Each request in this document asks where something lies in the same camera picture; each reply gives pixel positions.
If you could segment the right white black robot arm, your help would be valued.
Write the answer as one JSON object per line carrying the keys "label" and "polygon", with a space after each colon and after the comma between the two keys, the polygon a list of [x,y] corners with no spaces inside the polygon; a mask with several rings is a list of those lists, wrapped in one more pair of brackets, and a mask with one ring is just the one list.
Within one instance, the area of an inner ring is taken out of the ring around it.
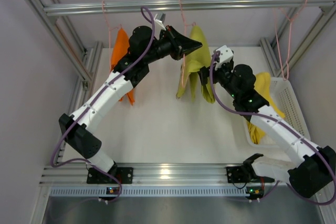
{"label": "right white black robot arm", "polygon": [[290,161],[272,159],[263,154],[247,158],[240,170],[244,182],[268,177],[285,182],[302,198],[308,199],[335,183],[335,151],[321,148],[292,128],[255,89],[256,77],[250,66],[232,62],[218,69],[202,67],[198,72],[202,84],[219,83],[234,99],[232,113],[262,129],[288,155]]}

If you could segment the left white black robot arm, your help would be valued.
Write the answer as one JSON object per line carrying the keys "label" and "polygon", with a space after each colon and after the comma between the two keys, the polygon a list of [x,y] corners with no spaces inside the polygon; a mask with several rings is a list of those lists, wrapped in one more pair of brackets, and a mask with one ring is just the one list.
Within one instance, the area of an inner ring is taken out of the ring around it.
{"label": "left white black robot arm", "polygon": [[180,60],[201,47],[201,42],[180,34],[169,25],[161,30],[159,38],[154,37],[153,29],[148,26],[135,28],[125,55],[105,83],[78,110],[59,118],[64,141],[99,172],[114,176],[117,164],[102,150],[102,142],[93,134],[101,120],[142,81],[151,63],[166,56]]}

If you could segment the olive green trousers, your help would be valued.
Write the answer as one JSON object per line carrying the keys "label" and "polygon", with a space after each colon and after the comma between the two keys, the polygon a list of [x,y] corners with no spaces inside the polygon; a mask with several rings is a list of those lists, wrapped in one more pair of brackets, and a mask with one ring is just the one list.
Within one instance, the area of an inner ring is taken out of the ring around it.
{"label": "olive green trousers", "polygon": [[186,85],[189,83],[191,99],[192,102],[194,102],[197,85],[200,82],[198,72],[201,68],[208,68],[210,66],[211,55],[206,37],[199,26],[193,26],[190,33],[190,39],[201,42],[202,47],[185,57],[185,63],[181,65],[180,81],[176,97],[179,99],[184,95]]}

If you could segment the yellow trousers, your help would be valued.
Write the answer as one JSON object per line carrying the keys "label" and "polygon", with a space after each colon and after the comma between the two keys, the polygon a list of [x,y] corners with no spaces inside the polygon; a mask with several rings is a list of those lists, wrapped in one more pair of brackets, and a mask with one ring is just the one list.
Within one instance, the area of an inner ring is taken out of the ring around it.
{"label": "yellow trousers", "polygon": [[[263,96],[271,105],[271,107],[276,111],[276,113],[281,116],[282,119],[285,118],[285,114],[278,109],[273,99],[270,96],[270,84],[271,76],[267,72],[261,72],[256,75],[255,90]],[[250,140],[253,144],[259,144],[260,140],[266,135],[266,133],[258,128],[257,126],[246,122],[247,129],[249,132]]]}

